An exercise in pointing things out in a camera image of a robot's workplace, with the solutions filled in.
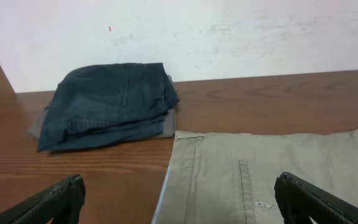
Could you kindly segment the khaki green shorts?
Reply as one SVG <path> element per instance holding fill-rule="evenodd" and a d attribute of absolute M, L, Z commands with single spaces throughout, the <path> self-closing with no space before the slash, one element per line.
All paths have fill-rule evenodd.
<path fill-rule="evenodd" d="M 177 131 L 154 223 L 282 223 L 283 172 L 358 207 L 358 129 L 330 135 Z"/>

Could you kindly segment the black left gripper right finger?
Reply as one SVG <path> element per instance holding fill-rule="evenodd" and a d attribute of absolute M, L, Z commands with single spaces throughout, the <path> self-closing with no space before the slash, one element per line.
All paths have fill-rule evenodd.
<path fill-rule="evenodd" d="M 275 199 L 285 224 L 358 224 L 358 208 L 289 173 L 275 181 Z"/>

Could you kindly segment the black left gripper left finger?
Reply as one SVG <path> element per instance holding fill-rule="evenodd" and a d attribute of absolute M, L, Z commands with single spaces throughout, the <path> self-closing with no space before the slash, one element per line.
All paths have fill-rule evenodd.
<path fill-rule="evenodd" d="M 0 224 L 78 224 L 85 195 L 82 176 L 69 175 L 1 212 Z"/>

